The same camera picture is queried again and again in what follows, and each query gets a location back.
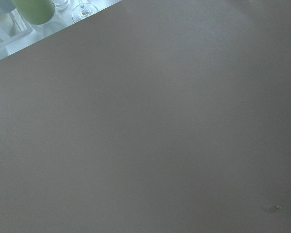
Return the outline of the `wine glass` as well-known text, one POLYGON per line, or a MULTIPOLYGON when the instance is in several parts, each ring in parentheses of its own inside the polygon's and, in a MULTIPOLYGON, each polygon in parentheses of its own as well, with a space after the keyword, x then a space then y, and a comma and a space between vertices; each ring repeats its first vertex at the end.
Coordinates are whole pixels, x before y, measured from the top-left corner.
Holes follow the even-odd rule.
POLYGON ((78 0, 78 5, 76 5, 72 11, 72 20, 74 23, 77 23, 96 13, 98 13, 98 8, 92 3, 85 2, 84 0, 78 0))

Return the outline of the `green cup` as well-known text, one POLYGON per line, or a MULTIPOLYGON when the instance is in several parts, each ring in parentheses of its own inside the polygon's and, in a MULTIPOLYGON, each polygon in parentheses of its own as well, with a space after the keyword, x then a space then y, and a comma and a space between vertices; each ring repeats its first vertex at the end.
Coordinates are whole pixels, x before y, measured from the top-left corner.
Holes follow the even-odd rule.
POLYGON ((12 0, 12 3, 30 24, 45 24, 55 14, 55 6, 51 0, 12 0))

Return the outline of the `light blue cup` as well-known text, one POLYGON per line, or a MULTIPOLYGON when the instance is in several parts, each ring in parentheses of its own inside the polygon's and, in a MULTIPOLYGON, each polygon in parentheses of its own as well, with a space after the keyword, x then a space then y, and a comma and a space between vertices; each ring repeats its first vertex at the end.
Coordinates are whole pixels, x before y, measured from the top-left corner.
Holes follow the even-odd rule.
POLYGON ((7 14, 15 9, 16 7, 11 0, 0 0, 0 13, 7 14))

